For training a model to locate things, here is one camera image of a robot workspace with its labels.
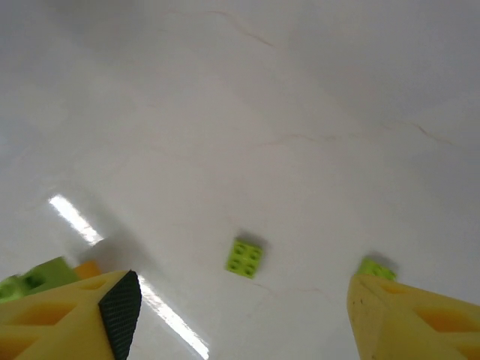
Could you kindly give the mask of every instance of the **black rubber pad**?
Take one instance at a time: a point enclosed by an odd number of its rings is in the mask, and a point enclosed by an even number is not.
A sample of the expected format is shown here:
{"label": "black rubber pad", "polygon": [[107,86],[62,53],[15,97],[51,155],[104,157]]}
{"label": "black rubber pad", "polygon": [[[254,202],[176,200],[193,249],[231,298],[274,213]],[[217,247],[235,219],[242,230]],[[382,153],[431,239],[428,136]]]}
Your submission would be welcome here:
{"label": "black rubber pad", "polygon": [[98,303],[115,360],[128,357],[141,303],[137,273],[131,270]]}

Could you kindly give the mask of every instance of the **lego brick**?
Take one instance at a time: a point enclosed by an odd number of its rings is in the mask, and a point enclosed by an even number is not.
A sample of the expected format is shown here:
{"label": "lego brick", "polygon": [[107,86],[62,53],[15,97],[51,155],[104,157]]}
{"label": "lego brick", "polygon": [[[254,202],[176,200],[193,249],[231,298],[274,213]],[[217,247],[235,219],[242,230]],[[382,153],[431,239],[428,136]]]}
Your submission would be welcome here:
{"label": "lego brick", "polygon": [[0,359],[124,360],[140,302],[137,274],[114,271],[0,304]]}
{"label": "lego brick", "polygon": [[73,270],[75,271],[76,275],[82,280],[93,278],[95,276],[101,275],[102,273],[95,260],[84,262]]}
{"label": "lego brick", "polygon": [[375,275],[380,278],[384,278],[387,280],[395,281],[397,279],[397,275],[386,266],[380,265],[378,262],[373,261],[372,259],[365,257],[361,265],[356,272],[357,275],[365,274],[365,275]]}
{"label": "lego brick", "polygon": [[57,257],[37,265],[20,278],[27,288],[27,295],[61,287],[80,280],[63,257]]}
{"label": "lego brick", "polygon": [[253,279],[263,256],[261,247],[237,238],[226,262],[226,270]]}
{"label": "lego brick", "polygon": [[26,296],[28,291],[27,286],[20,277],[17,275],[7,277],[0,283],[0,304],[20,299]]}

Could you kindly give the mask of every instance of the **white tiled floor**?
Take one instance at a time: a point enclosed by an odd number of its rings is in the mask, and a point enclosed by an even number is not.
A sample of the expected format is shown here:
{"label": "white tiled floor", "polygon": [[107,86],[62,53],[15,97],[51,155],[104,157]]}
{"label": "white tiled floor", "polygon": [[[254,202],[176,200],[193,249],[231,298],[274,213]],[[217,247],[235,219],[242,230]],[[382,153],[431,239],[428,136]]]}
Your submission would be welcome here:
{"label": "white tiled floor", "polygon": [[371,251],[480,302],[479,10],[422,6],[4,1],[0,275],[137,270],[131,359],[357,359]]}

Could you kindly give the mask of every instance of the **white floor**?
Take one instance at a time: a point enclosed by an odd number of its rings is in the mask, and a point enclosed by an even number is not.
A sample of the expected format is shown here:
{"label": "white floor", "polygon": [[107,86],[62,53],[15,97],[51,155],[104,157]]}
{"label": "white floor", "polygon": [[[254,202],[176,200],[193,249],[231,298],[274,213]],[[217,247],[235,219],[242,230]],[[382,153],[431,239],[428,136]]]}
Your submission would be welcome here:
{"label": "white floor", "polygon": [[0,275],[138,271],[131,359],[357,359],[370,252],[480,303],[475,3],[0,6]]}

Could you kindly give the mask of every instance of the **lime green lego brick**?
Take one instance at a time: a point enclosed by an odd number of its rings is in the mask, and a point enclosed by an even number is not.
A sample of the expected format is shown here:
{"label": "lime green lego brick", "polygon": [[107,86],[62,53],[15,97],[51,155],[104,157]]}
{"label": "lime green lego brick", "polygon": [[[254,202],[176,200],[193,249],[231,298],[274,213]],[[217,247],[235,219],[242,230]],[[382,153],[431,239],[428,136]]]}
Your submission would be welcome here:
{"label": "lime green lego brick", "polygon": [[13,275],[7,277],[0,282],[0,304],[2,302],[10,302],[26,296],[28,292],[27,287],[23,283],[22,279]]}
{"label": "lime green lego brick", "polygon": [[369,258],[364,258],[358,268],[357,274],[375,275],[380,278],[395,281],[397,274],[386,266],[380,265],[378,262]]}
{"label": "lime green lego brick", "polygon": [[253,279],[263,256],[261,247],[248,244],[237,238],[233,243],[230,256],[226,262],[226,270],[237,275]]}
{"label": "lime green lego brick", "polygon": [[57,257],[35,266],[22,275],[21,280],[27,288],[27,295],[31,295],[55,287],[62,287],[78,281],[80,278],[63,257]]}

